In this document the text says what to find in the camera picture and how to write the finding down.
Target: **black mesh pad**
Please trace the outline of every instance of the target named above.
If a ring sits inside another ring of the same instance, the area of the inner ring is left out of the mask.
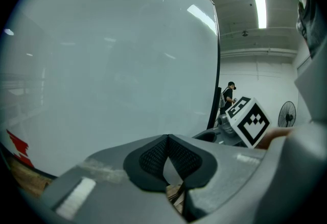
[[[199,155],[185,148],[172,138],[169,138],[169,158],[183,180],[195,172],[202,164],[202,159]]]
[[[147,173],[166,181],[162,172],[168,156],[168,138],[144,152],[139,158],[141,168]]]
[[[217,161],[210,153],[174,135],[162,135],[132,151],[124,160],[124,170],[139,188],[165,192],[167,182],[163,170],[167,157],[184,180],[186,189],[203,187],[217,169]]]

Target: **standing fan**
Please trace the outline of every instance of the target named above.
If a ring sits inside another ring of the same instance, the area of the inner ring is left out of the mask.
[[[279,112],[278,127],[292,127],[296,118],[295,106],[292,102],[285,102]]]

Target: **fluorescent light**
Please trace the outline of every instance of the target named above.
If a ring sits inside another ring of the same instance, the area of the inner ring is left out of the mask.
[[[255,0],[258,12],[259,29],[267,28],[266,0]]]
[[[14,32],[10,29],[4,29],[4,32],[8,35],[14,35]]]
[[[116,39],[112,39],[112,38],[108,38],[108,37],[105,37],[104,40],[107,42],[116,42]]]
[[[191,5],[188,8],[188,12],[193,14],[195,17],[199,18],[217,35],[215,22],[212,21],[212,19],[209,16],[207,16],[205,13],[203,13],[199,8],[197,8],[195,5]]]
[[[171,59],[174,59],[174,60],[176,59],[176,57],[174,57],[174,56],[172,56],[172,55],[169,55],[169,54],[166,54],[166,53],[165,53],[165,55],[166,55],[167,57],[171,58]]]

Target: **black cap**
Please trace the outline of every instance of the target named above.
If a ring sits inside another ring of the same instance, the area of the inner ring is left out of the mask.
[[[234,85],[234,90],[236,90],[235,83],[234,83],[234,82],[229,82],[229,83],[228,83],[228,86],[231,86],[231,85]]]

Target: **white ceiling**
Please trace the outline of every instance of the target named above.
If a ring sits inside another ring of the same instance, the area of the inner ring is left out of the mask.
[[[222,57],[262,54],[295,57],[299,39],[295,28],[298,0],[266,0],[266,29],[258,29],[255,0],[212,1],[216,5]],[[248,31],[247,37],[242,36],[244,30]]]

